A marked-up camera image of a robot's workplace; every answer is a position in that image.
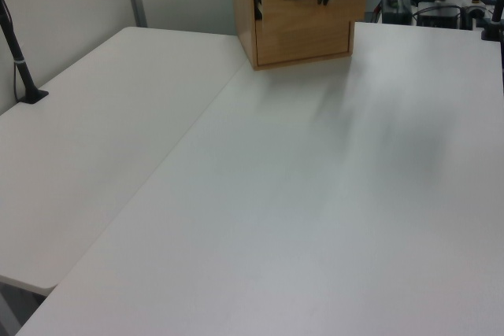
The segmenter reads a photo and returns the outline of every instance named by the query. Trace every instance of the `wooden drawer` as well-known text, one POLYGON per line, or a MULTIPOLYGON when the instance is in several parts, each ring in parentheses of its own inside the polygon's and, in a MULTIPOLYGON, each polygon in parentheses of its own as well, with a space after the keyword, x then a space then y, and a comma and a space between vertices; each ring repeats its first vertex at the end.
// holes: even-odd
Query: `wooden drawer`
POLYGON ((256 20, 258 65, 350 54, 354 22, 364 15, 364 2, 330 0, 258 0, 256 20))
POLYGON ((240 41, 254 69, 352 54, 365 0, 233 0, 240 41))

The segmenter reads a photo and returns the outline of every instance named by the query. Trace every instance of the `open drawer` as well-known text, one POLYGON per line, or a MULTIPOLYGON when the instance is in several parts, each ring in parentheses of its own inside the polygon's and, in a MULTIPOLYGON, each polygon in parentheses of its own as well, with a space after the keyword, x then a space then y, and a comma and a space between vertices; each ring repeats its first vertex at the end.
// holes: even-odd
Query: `open drawer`
POLYGON ((351 55, 354 22, 364 18, 365 0, 256 0, 259 68, 315 57, 351 55))

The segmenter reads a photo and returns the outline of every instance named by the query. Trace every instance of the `black cable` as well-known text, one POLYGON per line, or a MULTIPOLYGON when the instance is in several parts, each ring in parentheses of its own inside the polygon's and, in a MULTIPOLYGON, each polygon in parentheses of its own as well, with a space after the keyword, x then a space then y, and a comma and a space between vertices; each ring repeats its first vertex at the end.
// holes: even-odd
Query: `black cable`
POLYGON ((14 63, 14 98, 16 99, 16 103, 19 102, 19 98, 17 98, 17 88, 16 88, 16 64, 14 63))
POLYGON ((7 13, 7 17, 9 18, 9 23, 14 26, 13 24, 13 18, 10 16, 10 11, 9 11, 9 7, 7 6, 6 4, 6 1, 5 0, 2 0, 2 7, 3 9, 6 11, 7 13))
POLYGON ((434 11, 436 9, 443 9, 443 8, 456 8, 456 9, 462 10, 462 7, 459 7, 459 6, 456 6, 456 5, 452 5, 452 6, 434 6, 434 7, 428 7, 428 8, 422 9, 422 10, 414 13, 412 16, 415 17, 415 16, 418 16, 418 15, 421 15, 422 13, 434 11))

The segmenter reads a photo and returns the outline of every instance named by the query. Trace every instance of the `white table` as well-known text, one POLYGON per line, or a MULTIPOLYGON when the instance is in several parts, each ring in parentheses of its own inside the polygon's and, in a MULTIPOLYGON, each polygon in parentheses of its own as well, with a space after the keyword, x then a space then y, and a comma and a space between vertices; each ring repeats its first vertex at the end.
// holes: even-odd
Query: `white table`
POLYGON ((503 334, 503 102, 465 31, 246 64, 19 335, 503 334))
POLYGON ((47 295, 245 60, 235 37, 127 28, 0 116, 0 282, 47 295))

